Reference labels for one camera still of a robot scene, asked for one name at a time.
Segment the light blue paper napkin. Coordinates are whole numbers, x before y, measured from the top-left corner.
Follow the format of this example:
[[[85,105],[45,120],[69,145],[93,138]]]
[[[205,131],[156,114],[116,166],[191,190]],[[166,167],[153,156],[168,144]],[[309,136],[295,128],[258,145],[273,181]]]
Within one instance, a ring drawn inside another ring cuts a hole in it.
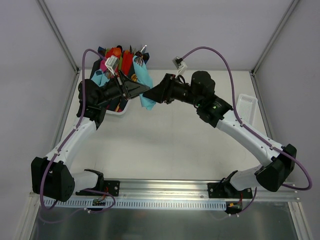
[[[153,80],[148,73],[148,69],[146,67],[146,64],[144,62],[143,67],[140,67],[139,65],[137,65],[135,63],[136,57],[137,57],[136,55],[133,57],[132,64],[133,64],[135,75],[137,77],[137,81],[152,89],[153,88]],[[154,107],[154,105],[156,104],[155,101],[152,101],[152,100],[144,97],[143,94],[140,94],[139,98],[140,98],[141,106],[143,108],[146,108],[148,111],[151,111],[152,108]]]

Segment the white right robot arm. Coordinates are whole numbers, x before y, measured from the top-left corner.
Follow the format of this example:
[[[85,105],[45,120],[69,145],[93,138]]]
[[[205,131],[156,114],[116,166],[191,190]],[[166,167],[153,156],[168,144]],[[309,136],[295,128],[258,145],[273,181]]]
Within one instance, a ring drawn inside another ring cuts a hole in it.
[[[266,136],[257,137],[256,132],[249,132],[236,118],[233,107],[215,94],[215,85],[206,71],[194,72],[190,83],[167,73],[158,85],[143,96],[159,104],[178,100],[193,105],[201,120],[226,133],[255,156],[260,163],[258,166],[243,171],[235,170],[222,181],[228,197],[235,198],[242,190],[259,186],[277,192],[295,167],[290,158],[296,156],[296,148],[291,144],[283,146],[273,140],[266,143]]]

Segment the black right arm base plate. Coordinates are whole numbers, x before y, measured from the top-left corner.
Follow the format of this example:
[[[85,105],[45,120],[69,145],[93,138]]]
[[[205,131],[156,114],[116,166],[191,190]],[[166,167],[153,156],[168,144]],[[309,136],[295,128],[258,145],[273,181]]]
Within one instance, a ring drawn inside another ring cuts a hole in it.
[[[207,192],[210,199],[252,199],[253,192],[251,188],[236,190],[230,184],[222,182],[207,183]]]

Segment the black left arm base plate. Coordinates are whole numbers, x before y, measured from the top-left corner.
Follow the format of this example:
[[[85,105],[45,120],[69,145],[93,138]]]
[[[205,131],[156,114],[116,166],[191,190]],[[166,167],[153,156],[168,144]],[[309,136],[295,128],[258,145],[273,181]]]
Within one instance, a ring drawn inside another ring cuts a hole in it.
[[[121,182],[119,180],[104,180],[103,182],[98,183],[97,186],[95,186],[94,188],[91,188],[91,190],[108,193],[114,197],[118,197],[120,191],[120,184]],[[100,193],[85,190],[80,190],[75,194],[77,196],[102,196]]]

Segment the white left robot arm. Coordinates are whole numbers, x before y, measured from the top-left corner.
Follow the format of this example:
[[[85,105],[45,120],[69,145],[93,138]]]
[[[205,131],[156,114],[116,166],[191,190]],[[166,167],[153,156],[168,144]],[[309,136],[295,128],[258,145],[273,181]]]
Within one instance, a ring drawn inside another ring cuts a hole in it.
[[[66,202],[74,193],[88,189],[93,195],[104,191],[103,174],[86,169],[71,173],[72,163],[84,141],[102,124],[107,103],[117,97],[133,99],[150,90],[146,84],[133,81],[122,71],[104,86],[91,79],[78,85],[79,109],[67,135],[45,157],[31,162],[31,182],[34,193]]]

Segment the wooden handled spoon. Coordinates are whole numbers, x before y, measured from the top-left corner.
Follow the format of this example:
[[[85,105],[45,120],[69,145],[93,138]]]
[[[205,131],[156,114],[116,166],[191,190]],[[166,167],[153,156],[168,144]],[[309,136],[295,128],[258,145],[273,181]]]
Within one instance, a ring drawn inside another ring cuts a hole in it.
[[[141,58],[141,57],[136,57],[135,58],[135,63],[137,64],[137,65],[139,65],[140,67],[143,67],[143,65],[144,65],[144,61],[143,61],[143,59]]]

